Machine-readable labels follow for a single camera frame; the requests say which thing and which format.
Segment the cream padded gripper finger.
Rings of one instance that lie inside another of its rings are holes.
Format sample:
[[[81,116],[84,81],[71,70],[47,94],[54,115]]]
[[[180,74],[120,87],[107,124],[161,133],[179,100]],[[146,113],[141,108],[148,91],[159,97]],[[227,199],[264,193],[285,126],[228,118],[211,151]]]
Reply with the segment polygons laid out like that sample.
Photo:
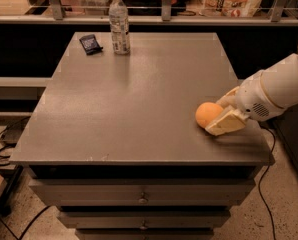
[[[235,132],[243,129],[248,119],[248,115],[229,105],[206,126],[205,130],[213,136]]]
[[[225,95],[223,95],[219,100],[216,101],[218,105],[220,105],[222,108],[226,107],[237,107],[236,103],[236,93],[239,90],[239,87],[236,86],[235,88],[228,91]]]

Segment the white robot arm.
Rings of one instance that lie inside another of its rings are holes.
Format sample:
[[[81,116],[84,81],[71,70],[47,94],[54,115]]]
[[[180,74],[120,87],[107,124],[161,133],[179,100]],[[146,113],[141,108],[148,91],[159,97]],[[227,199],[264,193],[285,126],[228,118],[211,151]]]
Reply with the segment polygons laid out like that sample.
[[[298,52],[268,69],[259,70],[222,96],[216,115],[196,117],[199,126],[213,136],[243,129],[248,120],[266,121],[298,104]]]

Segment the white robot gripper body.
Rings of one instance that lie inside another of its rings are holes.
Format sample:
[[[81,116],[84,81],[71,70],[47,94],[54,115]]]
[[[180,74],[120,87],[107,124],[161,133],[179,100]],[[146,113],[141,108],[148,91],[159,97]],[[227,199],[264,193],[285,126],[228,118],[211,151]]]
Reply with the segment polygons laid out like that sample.
[[[259,71],[245,79],[235,95],[237,108],[256,121],[266,121],[285,111],[269,98],[262,83],[262,76],[263,71]]]

